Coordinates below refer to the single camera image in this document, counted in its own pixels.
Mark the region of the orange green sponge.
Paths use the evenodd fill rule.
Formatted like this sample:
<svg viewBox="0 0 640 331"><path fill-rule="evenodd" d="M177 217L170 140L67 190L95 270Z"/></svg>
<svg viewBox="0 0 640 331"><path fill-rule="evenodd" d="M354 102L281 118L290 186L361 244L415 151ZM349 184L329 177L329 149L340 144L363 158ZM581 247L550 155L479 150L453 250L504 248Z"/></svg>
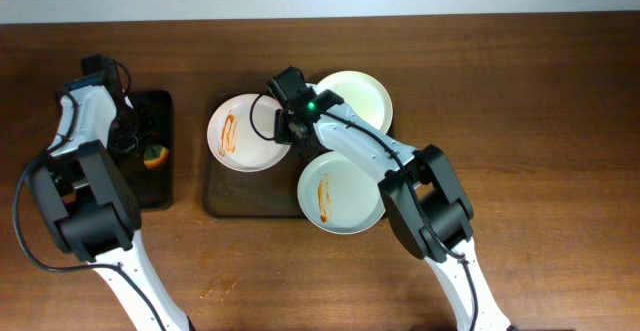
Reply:
<svg viewBox="0 0 640 331"><path fill-rule="evenodd" d="M161 145L146 146L143 152L143 163L147 169L158 169L168 162L170 151Z"/></svg>

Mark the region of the pinkish white plate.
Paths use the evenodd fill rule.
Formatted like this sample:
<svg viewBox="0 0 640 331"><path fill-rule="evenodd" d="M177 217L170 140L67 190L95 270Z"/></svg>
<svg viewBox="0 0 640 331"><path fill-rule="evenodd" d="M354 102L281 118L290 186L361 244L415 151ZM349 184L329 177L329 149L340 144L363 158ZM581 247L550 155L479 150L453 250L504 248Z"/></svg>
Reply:
<svg viewBox="0 0 640 331"><path fill-rule="evenodd" d="M212 114L207 126L207 143L213 157L225 167L240 172L266 170L281 161L290 150L289 145L277 144L258 136L274 135L275 112L279 103L269 97L261 97L254 105L253 122L250 122L251 105L258 94L242 94L223 102Z"/></svg>

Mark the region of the cream white plate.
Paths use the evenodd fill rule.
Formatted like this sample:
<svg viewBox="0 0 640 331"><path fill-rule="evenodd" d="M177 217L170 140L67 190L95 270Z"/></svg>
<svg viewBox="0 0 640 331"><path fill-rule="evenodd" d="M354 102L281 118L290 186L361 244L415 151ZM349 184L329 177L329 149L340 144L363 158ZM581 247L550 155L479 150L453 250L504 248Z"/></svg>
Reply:
<svg viewBox="0 0 640 331"><path fill-rule="evenodd" d="M315 91L333 91L370 125L387 133L393 120L393 104L386 88L374 77L359 71L339 71L319 81Z"/></svg>

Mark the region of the pale green plate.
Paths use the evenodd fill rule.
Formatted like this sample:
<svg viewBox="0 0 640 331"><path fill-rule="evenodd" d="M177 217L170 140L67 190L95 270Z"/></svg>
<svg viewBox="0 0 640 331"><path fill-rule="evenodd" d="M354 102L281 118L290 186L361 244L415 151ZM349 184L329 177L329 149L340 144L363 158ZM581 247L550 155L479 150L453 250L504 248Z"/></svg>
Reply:
<svg viewBox="0 0 640 331"><path fill-rule="evenodd" d="M333 234L363 232L385 214L374 180L334 151L316 157L304 168L297 199L311 223Z"/></svg>

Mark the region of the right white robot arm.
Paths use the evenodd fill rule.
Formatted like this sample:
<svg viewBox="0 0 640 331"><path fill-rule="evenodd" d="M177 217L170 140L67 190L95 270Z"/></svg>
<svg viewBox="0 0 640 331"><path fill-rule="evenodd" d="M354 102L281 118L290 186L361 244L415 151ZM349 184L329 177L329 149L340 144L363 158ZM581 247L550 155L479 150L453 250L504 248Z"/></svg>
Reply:
<svg viewBox="0 0 640 331"><path fill-rule="evenodd" d="M405 145L362 120L341 97L309 87L272 90L277 142L316 141L352 161L377 184L395 237L426 262L460 330L511 330L479 266L473 208L446 155Z"/></svg>

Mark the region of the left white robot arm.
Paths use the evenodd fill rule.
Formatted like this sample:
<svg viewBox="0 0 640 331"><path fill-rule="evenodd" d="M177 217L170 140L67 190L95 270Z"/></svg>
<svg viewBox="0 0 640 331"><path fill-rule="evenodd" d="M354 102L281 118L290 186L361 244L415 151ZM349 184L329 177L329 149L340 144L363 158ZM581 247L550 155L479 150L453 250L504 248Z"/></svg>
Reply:
<svg viewBox="0 0 640 331"><path fill-rule="evenodd" d="M54 141L22 172L55 245L79 265L49 266L52 273L96 272L138 330L190 330L146 253L136 197L107 151L112 123L130 110L122 88L92 78L64 86Z"/></svg>

